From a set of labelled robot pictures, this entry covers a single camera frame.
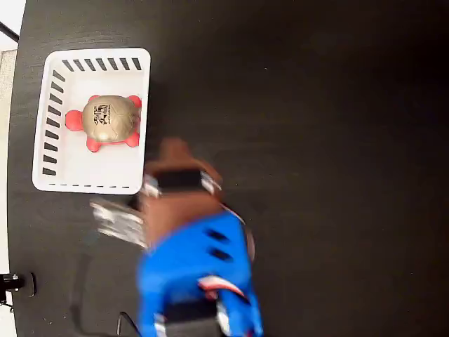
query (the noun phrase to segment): turtle toy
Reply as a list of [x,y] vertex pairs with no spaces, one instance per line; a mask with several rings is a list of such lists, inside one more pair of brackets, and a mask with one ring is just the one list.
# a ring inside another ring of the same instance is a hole
[[84,131],[86,146],[97,152],[102,145],[139,145],[139,109],[142,101],[136,95],[127,98],[115,95],[94,95],[83,111],[70,110],[65,126],[71,131]]

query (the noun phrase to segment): white floor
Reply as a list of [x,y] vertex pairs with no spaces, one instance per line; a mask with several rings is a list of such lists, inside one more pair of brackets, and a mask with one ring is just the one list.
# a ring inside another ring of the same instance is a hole
[[[0,0],[0,21],[20,34],[25,0]],[[9,272],[8,234],[6,222],[6,172],[8,156],[9,112],[15,57],[18,45],[0,33],[0,274]],[[11,294],[7,293],[8,303],[12,304]],[[0,336],[16,337],[14,314],[9,308],[0,306]]]
[[[0,0],[0,22],[19,34],[24,9],[25,0]],[[17,49],[17,43],[0,33],[0,52],[13,49]]]
[[[9,272],[8,234],[6,222],[6,172],[8,156],[9,112],[11,107],[11,93],[13,91],[13,77],[15,57],[17,51],[0,51],[0,274]],[[0,335],[16,337],[14,314],[9,308],[0,307]]]

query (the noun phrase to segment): white plastic basket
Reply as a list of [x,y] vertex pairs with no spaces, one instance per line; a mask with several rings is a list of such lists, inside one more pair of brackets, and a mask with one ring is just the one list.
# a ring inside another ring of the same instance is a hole
[[[32,179],[44,191],[134,194],[142,185],[150,56],[141,48],[51,53],[43,69]],[[142,100],[140,144],[86,147],[86,134],[65,126],[65,114],[92,95],[137,95]]]

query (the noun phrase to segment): black table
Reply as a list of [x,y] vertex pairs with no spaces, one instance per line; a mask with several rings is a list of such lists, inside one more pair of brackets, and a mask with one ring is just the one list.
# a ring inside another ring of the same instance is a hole
[[[447,336],[448,18],[428,1],[29,0],[8,239],[11,269],[34,271],[38,294],[14,297],[18,336],[69,336],[74,263],[93,226],[91,195],[32,184],[43,63],[109,47],[152,55],[148,157],[181,136],[225,177],[257,241],[270,336]],[[100,242],[90,328],[135,317],[138,256]]]

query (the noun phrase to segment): red turtle leg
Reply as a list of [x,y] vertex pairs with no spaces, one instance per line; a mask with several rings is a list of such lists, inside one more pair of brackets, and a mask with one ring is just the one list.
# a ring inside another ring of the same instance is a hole
[[93,138],[87,137],[86,146],[90,151],[97,152],[101,147],[101,143],[97,142]]
[[135,131],[131,136],[125,139],[125,143],[129,147],[136,147],[139,145],[139,133]]
[[78,110],[70,110],[65,115],[65,126],[71,131],[82,131],[83,113]]
[[89,98],[89,102],[90,102],[91,100],[96,99],[97,97],[100,97],[100,95],[94,95],[94,96],[91,96],[91,97]]
[[138,96],[131,95],[131,96],[128,97],[128,99],[131,100],[131,102],[134,103],[135,107],[142,107],[142,101],[141,101],[141,99]]

